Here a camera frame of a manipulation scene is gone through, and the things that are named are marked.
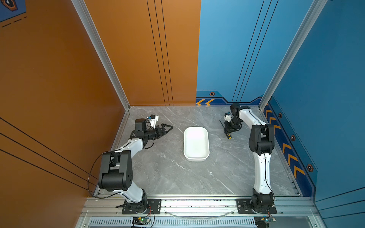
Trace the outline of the black yellow screwdriver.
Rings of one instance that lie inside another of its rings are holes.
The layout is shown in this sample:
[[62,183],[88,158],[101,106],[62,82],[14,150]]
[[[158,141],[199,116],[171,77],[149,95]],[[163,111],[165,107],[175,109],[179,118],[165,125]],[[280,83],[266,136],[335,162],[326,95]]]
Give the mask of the black yellow screwdriver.
[[227,130],[227,128],[226,128],[226,126],[223,124],[223,122],[222,122],[221,120],[219,120],[219,122],[221,123],[221,125],[222,125],[222,127],[223,127],[223,130],[228,131],[228,130]]

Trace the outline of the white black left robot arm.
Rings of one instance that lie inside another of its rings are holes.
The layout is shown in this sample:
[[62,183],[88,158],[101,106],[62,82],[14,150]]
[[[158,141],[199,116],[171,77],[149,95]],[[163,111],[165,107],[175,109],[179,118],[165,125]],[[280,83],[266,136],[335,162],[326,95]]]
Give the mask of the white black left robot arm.
[[99,172],[98,187],[125,197],[123,207],[145,210],[148,201],[145,190],[133,182],[132,158],[141,150],[148,149],[149,141],[155,141],[168,134],[174,127],[168,124],[157,125],[158,117],[136,119],[135,129],[122,147],[103,153]]

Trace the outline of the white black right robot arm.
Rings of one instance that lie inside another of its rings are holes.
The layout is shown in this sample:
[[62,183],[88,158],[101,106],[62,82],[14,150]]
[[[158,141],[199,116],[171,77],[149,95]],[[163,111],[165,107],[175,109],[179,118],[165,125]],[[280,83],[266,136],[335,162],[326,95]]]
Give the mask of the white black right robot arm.
[[256,212],[269,210],[274,206],[275,194],[271,187],[270,164],[275,147],[274,127],[260,120],[249,106],[233,103],[230,112],[224,114],[222,124],[227,138],[237,132],[245,123],[251,130],[249,148],[254,156],[255,183],[251,199],[251,208]]

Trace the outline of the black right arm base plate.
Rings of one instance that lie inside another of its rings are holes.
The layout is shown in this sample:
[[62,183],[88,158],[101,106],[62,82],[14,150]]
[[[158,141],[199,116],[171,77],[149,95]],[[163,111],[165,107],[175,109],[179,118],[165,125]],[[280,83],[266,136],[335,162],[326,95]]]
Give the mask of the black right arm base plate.
[[277,209],[272,200],[253,202],[252,199],[236,199],[236,206],[239,214],[277,214]]

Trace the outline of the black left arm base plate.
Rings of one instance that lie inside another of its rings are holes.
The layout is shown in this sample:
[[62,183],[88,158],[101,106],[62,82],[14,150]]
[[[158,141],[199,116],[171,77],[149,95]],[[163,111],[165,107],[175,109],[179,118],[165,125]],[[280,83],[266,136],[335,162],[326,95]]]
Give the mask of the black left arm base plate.
[[124,215],[158,215],[161,212],[161,199],[143,199],[139,203],[131,203],[125,200],[124,206],[122,207],[122,214]]

